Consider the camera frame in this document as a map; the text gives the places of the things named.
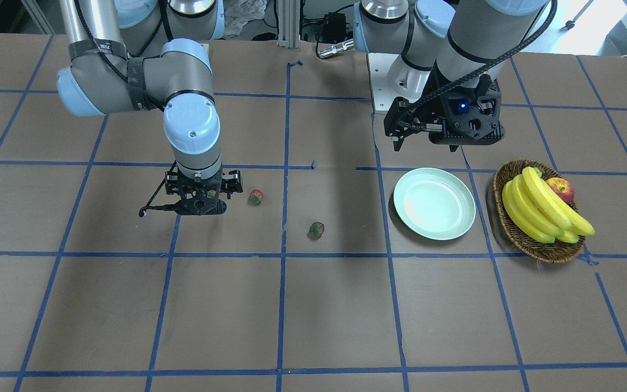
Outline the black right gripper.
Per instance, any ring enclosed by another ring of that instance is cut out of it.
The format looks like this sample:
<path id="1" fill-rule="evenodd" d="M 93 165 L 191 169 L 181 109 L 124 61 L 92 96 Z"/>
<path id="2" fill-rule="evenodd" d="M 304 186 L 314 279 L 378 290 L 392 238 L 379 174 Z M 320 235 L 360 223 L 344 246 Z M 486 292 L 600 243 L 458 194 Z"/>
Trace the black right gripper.
<path id="1" fill-rule="evenodd" d="M 221 177 L 211 177 L 197 181 L 187 177 L 179 177 L 177 189 L 180 201 L 177 203 L 177 214 L 182 216 L 222 215 L 226 212 L 226 203 L 219 199 Z M 209 189 L 217 190 L 215 199 L 206 198 Z"/>

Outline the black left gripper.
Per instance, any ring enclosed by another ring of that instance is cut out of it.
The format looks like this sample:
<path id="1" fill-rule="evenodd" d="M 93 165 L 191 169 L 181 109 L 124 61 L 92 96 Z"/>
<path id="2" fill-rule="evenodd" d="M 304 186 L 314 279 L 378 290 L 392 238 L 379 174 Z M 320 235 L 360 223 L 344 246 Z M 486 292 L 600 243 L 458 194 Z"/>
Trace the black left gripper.
<path id="1" fill-rule="evenodd" d="M 437 119 L 442 130 L 431 132 L 428 139 L 451 149 L 498 143 L 505 137 L 501 108 L 502 92 L 497 80 L 480 76 L 475 87 L 455 87 L 429 102 L 428 116 L 431 121 Z"/>

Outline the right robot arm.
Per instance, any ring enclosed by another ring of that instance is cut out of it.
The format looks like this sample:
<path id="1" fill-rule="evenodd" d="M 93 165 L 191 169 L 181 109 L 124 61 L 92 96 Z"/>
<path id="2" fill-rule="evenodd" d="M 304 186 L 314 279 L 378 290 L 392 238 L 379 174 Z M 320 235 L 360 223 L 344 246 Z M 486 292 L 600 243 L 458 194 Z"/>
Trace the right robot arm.
<path id="1" fill-rule="evenodd" d="M 62 1 L 71 64 L 57 91 L 78 117 L 121 112 L 163 114 L 174 154 L 159 189 L 176 203 L 139 210 L 182 216 L 220 215 L 221 194 L 242 191 L 238 170 L 223 172 L 220 118 L 212 68 L 202 40 L 220 37 L 222 1 Z"/>

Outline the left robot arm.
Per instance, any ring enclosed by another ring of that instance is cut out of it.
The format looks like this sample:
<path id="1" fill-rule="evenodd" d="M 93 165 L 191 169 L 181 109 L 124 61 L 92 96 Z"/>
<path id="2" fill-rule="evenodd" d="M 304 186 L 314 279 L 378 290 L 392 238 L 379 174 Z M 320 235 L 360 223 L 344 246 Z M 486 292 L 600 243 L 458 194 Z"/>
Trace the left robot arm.
<path id="1" fill-rule="evenodd" d="M 433 144 L 503 140 L 503 63 L 535 42 L 555 1 L 360 1 L 353 41 L 364 53 L 395 54 L 385 135 L 395 151 L 425 133 Z"/>

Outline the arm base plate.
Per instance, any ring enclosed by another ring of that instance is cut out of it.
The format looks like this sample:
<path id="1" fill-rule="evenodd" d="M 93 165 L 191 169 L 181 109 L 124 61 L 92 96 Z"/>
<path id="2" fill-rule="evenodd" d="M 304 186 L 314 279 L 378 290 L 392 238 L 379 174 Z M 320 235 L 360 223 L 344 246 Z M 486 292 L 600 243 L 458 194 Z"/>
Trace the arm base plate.
<path id="1" fill-rule="evenodd" d="M 433 69 L 438 49 L 418 52 L 369 53 L 369 82 L 374 112 L 385 114 L 396 97 L 418 100 Z"/>

